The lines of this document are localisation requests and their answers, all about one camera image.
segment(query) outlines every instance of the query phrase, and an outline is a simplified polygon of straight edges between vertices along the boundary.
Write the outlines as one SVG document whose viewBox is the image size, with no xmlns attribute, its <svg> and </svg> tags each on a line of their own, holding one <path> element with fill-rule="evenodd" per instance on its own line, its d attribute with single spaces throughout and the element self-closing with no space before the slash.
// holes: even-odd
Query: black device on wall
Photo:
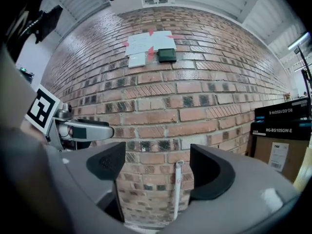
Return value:
<svg viewBox="0 0 312 234">
<path fill-rule="evenodd" d="M 159 49 L 158 60 L 162 62 L 176 62 L 176 51 L 175 49 Z"/>
</svg>

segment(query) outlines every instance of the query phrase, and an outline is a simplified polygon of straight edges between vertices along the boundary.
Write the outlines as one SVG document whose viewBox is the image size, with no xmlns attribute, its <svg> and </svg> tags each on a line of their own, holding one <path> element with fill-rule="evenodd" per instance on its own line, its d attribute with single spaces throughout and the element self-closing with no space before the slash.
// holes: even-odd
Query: ceiling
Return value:
<svg viewBox="0 0 312 234">
<path fill-rule="evenodd" d="M 50 36 L 57 44 L 83 20 L 110 5 L 116 14 L 151 6 L 185 6 L 213 12 L 240 24 L 268 45 L 289 74 L 300 67 L 298 57 L 287 47 L 306 29 L 284 0 L 43 0 L 41 9 L 49 11 L 57 4 L 64 9 Z M 312 58 L 307 45 L 302 49 Z"/>
</svg>

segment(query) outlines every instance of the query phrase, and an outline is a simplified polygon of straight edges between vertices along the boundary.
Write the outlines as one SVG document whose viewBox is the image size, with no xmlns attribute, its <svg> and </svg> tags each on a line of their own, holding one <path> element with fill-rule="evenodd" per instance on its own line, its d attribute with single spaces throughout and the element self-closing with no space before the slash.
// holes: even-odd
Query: cardboard box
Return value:
<svg viewBox="0 0 312 234">
<path fill-rule="evenodd" d="M 299 118 L 309 118 L 311 116 L 310 98 L 300 98 L 286 101 L 281 104 L 256 108 L 254 117 L 256 120 L 290 120 Z"/>
<path fill-rule="evenodd" d="M 294 182 L 310 142 L 311 125 L 311 120 L 253 122 L 248 155 Z"/>
</svg>

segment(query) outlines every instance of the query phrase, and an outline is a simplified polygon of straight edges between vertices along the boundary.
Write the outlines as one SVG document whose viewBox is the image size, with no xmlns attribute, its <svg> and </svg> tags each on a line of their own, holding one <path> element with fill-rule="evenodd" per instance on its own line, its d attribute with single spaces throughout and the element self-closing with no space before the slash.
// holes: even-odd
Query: white paper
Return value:
<svg viewBox="0 0 312 234">
<path fill-rule="evenodd" d="M 129 46 L 126 48 L 126 56 L 147 52 L 152 46 L 152 38 L 149 33 L 142 33 L 128 37 Z"/>
<path fill-rule="evenodd" d="M 154 31 L 142 33 L 128 37 L 129 46 L 126 48 L 126 56 L 147 52 L 152 46 L 158 49 L 176 49 L 175 40 L 167 36 L 172 36 L 171 31 Z"/>
<path fill-rule="evenodd" d="M 172 36 L 171 31 L 155 31 L 152 34 L 154 50 L 176 49 L 175 40 L 167 36 Z"/>
<path fill-rule="evenodd" d="M 288 143 L 273 142 L 269 159 L 269 166 L 271 166 L 276 171 L 281 172 L 286 162 L 288 148 Z"/>
<path fill-rule="evenodd" d="M 145 66 L 145 52 L 130 55 L 128 67 L 135 68 L 140 66 Z"/>
</svg>

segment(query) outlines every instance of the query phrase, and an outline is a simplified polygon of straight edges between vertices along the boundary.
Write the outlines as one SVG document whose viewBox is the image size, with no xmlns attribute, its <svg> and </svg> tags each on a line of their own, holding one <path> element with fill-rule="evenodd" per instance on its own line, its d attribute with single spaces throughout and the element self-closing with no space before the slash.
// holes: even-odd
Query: white sticker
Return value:
<svg viewBox="0 0 312 234">
<path fill-rule="evenodd" d="M 269 166 L 274 168 L 276 171 L 281 172 L 286 162 L 288 148 L 288 143 L 273 142 L 269 159 Z"/>
<path fill-rule="evenodd" d="M 52 117 L 57 111 L 60 100 L 46 90 L 42 85 L 37 89 L 37 98 L 25 115 L 32 125 L 46 135 L 49 131 Z"/>
</svg>

